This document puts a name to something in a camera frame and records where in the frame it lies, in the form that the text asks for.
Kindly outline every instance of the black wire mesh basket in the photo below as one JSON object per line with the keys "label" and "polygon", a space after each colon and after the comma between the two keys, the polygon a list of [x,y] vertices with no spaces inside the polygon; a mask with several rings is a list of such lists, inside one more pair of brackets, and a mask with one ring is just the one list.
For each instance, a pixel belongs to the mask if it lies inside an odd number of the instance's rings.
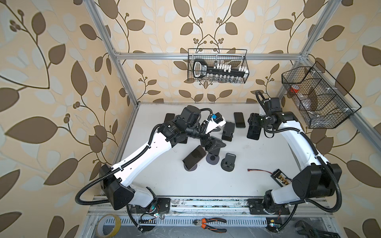
{"label": "black wire mesh basket", "polygon": [[[323,74],[334,79],[331,86]],[[333,129],[357,112],[361,105],[319,62],[282,74],[287,96],[292,98],[308,128]]]}
{"label": "black wire mesh basket", "polygon": [[246,83],[250,74],[246,61],[247,50],[215,50],[188,49],[188,80]]}

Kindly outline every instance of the beige wallpaper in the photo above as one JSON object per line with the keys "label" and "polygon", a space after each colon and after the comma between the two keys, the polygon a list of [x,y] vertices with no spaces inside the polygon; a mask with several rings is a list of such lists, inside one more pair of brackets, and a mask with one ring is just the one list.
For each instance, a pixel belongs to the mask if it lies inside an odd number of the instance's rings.
{"label": "beige wallpaper", "polygon": [[[343,0],[315,44],[310,57],[325,65],[362,105],[358,112],[381,133],[381,1]],[[305,126],[293,101],[294,112]],[[316,147],[343,170],[343,205],[335,213],[348,238],[381,237],[381,156],[347,120],[331,130],[306,130]],[[336,198],[329,197],[334,205]]]}
{"label": "beige wallpaper", "polygon": [[96,0],[120,52],[236,48],[298,53],[324,0]]}
{"label": "beige wallpaper", "polygon": [[340,5],[310,57],[337,77],[381,133],[381,1],[352,2]]}
{"label": "beige wallpaper", "polygon": [[250,75],[242,84],[188,80],[184,61],[126,60],[122,63],[141,102],[256,103],[255,91],[276,96],[281,87],[281,74],[291,68],[290,61],[248,61]]}
{"label": "beige wallpaper", "polygon": [[0,16],[0,237],[72,238],[88,210],[74,197],[132,105],[80,1],[0,0]]}

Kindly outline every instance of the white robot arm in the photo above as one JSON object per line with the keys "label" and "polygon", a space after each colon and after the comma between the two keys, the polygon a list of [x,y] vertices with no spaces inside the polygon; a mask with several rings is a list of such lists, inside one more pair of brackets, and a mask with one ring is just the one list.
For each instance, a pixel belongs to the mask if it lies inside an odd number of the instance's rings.
{"label": "white robot arm", "polygon": [[[210,114],[207,120],[199,124],[202,111],[209,111]],[[142,188],[134,185],[132,183],[134,178],[154,159],[186,137],[200,139],[201,146],[206,151],[225,147],[226,144],[222,140],[209,135],[210,131],[225,123],[226,121],[220,113],[213,114],[209,108],[200,110],[194,106],[187,106],[181,115],[176,116],[173,120],[156,125],[150,139],[129,157],[111,167],[102,166],[99,170],[99,179],[80,190],[75,201],[83,205],[110,202],[115,210],[128,204],[148,209],[155,206],[157,198],[154,192],[148,187]],[[101,183],[101,188],[108,199],[94,202],[82,201],[81,194],[98,182]]]}
{"label": "white robot arm", "polygon": [[[295,115],[292,112],[282,111],[279,98],[265,99],[260,92],[256,95],[261,105],[260,114],[250,115],[249,131],[258,132],[258,129],[263,128],[267,133],[280,133],[291,147],[301,168],[301,172],[292,179],[292,183],[266,192],[263,201],[264,211],[272,214],[283,204],[299,204],[307,201],[326,212],[336,212],[342,202],[338,185],[341,176],[339,165],[329,163],[315,148],[303,132]],[[335,191],[336,205],[333,208],[323,207],[310,200],[310,198],[332,196]]]}

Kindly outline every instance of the roll of tape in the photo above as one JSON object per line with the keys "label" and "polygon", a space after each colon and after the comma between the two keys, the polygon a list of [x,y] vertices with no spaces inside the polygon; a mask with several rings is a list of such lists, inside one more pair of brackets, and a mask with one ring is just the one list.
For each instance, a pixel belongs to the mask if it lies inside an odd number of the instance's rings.
{"label": "roll of tape", "polygon": [[[112,229],[112,231],[105,235],[103,233],[103,226],[104,224],[106,223],[106,221],[110,218],[114,218],[115,219],[115,227]],[[120,230],[120,226],[122,225],[122,222],[120,220],[120,218],[117,216],[117,215],[114,215],[114,214],[107,214],[105,216],[103,216],[98,224],[96,225],[96,235],[100,238],[109,238],[109,237],[113,237],[115,236],[119,230]]]}

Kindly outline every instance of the orange-handled pliers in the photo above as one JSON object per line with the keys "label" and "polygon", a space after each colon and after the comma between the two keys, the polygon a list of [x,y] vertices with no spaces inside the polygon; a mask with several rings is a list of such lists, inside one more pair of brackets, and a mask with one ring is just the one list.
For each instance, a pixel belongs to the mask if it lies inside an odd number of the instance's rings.
{"label": "orange-handled pliers", "polygon": [[202,220],[194,220],[194,225],[200,225],[203,229],[208,229],[216,233],[225,233],[226,229],[217,229],[211,226],[208,226],[206,223],[208,222],[223,222],[226,223],[226,220],[219,217],[213,217],[213,218],[203,218]]}

